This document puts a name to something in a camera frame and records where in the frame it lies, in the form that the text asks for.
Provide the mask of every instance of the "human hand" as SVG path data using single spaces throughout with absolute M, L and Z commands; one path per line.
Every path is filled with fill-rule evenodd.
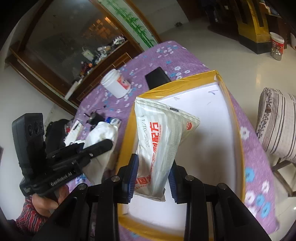
M 45 217 L 50 217 L 51 213 L 50 210 L 56 210 L 58 206 L 66 199 L 69 195 L 69 187 L 67 185 L 63 185 L 59 188 L 59 198 L 58 202 L 51 200 L 46 197 L 40 197 L 36 193 L 32 196 L 32 203 L 35 207 L 36 211 Z

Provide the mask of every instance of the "striped cushion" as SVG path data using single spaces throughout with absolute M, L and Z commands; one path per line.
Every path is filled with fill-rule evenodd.
M 296 98 L 265 88 L 258 108 L 256 134 L 264 150 L 286 160 L 296 158 Z

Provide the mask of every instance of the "screw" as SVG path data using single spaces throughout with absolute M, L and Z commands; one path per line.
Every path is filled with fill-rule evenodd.
M 78 185 L 79 190 L 84 190 L 84 189 L 86 189 L 86 187 L 87 187 L 87 185 L 85 183 L 81 183 Z
M 228 186 L 225 183 L 219 183 L 218 187 L 225 190 L 226 188 L 228 188 Z
M 194 180 L 194 176 L 192 176 L 192 175 L 187 175 L 187 176 L 185 176 L 185 179 L 186 179 L 187 181 L 193 181 L 193 180 Z
M 113 182 L 118 182 L 120 180 L 120 177 L 119 176 L 113 176 L 111 177 L 111 181 Z

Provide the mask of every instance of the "black camera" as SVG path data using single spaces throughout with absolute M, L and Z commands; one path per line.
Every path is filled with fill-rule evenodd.
M 24 196 L 37 193 L 55 199 L 56 189 L 81 175 L 92 158 L 113 146 L 109 139 L 85 149 L 83 143 L 75 143 L 46 155 L 42 113 L 26 113 L 13 121 L 12 135 L 24 176 L 20 183 Z

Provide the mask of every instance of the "red striped sleeve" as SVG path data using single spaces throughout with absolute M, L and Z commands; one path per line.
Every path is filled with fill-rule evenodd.
M 24 233 L 35 234 L 47 220 L 35 210 L 32 196 L 25 198 L 21 215 L 16 219 L 17 227 Z

